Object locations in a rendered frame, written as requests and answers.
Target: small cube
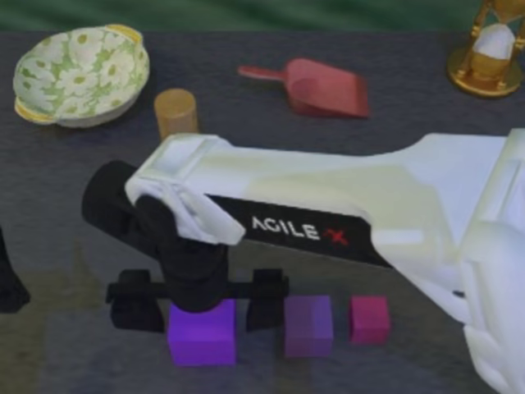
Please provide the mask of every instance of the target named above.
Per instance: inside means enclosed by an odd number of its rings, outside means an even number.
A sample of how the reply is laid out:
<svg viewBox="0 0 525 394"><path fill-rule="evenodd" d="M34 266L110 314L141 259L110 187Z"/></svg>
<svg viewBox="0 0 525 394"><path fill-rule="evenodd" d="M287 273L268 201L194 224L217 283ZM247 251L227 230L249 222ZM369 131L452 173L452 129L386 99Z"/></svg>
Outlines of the small cube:
<svg viewBox="0 0 525 394"><path fill-rule="evenodd" d="M381 345L390 333L386 297L353 296L349 306L349 336L353 343Z"/></svg>
<svg viewBox="0 0 525 394"><path fill-rule="evenodd" d="M333 340L328 295L292 295L285 299L286 357L327 356Z"/></svg>
<svg viewBox="0 0 525 394"><path fill-rule="evenodd" d="M171 305L167 340L177 366L235 364L235 300L199 314Z"/></svg>

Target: floral bowl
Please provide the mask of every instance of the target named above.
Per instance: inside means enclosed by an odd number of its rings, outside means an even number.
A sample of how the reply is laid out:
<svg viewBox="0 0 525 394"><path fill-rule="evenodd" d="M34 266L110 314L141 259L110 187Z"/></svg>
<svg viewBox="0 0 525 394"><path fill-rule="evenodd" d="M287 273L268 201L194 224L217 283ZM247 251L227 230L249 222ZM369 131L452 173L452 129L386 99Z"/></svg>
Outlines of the floral bowl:
<svg viewBox="0 0 525 394"><path fill-rule="evenodd" d="M16 65L15 111L33 123L91 127L127 111L149 77L142 34L123 25L48 37Z"/></svg>

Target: red dustpan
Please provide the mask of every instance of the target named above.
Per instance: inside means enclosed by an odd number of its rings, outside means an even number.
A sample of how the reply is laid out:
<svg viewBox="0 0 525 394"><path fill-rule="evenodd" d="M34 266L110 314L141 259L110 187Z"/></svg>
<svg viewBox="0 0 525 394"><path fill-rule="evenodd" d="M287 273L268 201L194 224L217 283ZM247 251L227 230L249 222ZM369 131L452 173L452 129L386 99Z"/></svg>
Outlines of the red dustpan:
<svg viewBox="0 0 525 394"><path fill-rule="evenodd" d="M368 117L366 81L356 74L297 58L284 71L241 66L242 76L278 80L285 84L291 107L297 113L315 117Z"/></svg>

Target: green curtain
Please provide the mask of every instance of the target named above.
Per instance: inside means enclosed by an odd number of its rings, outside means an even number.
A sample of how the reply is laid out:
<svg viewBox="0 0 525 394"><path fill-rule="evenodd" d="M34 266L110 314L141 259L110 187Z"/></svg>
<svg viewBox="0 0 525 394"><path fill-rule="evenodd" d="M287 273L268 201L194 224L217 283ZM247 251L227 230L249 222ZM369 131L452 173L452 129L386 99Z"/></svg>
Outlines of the green curtain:
<svg viewBox="0 0 525 394"><path fill-rule="evenodd" d="M0 0L2 30L466 30L481 0Z"/></svg>

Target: dustpan handle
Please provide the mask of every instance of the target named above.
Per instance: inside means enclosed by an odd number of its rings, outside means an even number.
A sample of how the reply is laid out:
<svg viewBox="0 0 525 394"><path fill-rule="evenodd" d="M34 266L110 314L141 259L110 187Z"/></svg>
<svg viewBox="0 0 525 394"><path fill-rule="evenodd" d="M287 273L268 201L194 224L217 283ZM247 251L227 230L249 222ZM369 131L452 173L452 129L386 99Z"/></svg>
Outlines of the dustpan handle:
<svg viewBox="0 0 525 394"><path fill-rule="evenodd" d="M266 68L259 68L253 66L240 66L237 72L241 76L247 76L248 78L255 78L258 80L278 80L283 81L285 79L285 73L282 71L268 70Z"/></svg>

